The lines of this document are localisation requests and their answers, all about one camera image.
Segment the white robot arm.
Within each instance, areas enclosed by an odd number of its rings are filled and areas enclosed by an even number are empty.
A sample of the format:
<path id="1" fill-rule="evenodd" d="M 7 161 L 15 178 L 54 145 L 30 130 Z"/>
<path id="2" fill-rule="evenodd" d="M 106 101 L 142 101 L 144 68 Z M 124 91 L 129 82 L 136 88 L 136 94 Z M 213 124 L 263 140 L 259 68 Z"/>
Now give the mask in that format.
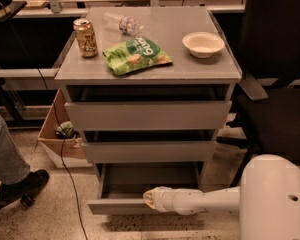
<path id="1" fill-rule="evenodd" d="M 143 200 L 154 210 L 180 215 L 237 210 L 240 240 L 300 240 L 300 168 L 276 155 L 249 161 L 237 187 L 206 193 L 156 187 Z"/>

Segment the yellowish white gripper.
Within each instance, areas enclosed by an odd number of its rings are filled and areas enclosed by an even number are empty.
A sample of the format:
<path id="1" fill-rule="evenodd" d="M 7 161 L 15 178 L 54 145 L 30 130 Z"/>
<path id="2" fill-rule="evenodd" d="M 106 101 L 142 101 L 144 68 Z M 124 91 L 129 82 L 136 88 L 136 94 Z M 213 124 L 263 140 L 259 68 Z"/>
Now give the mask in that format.
<path id="1" fill-rule="evenodd" d="M 143 193 L 143 201 L 151 209 L 169 212 L 172 210 L 171 191 L 168 187 L 155 187 Z"/>

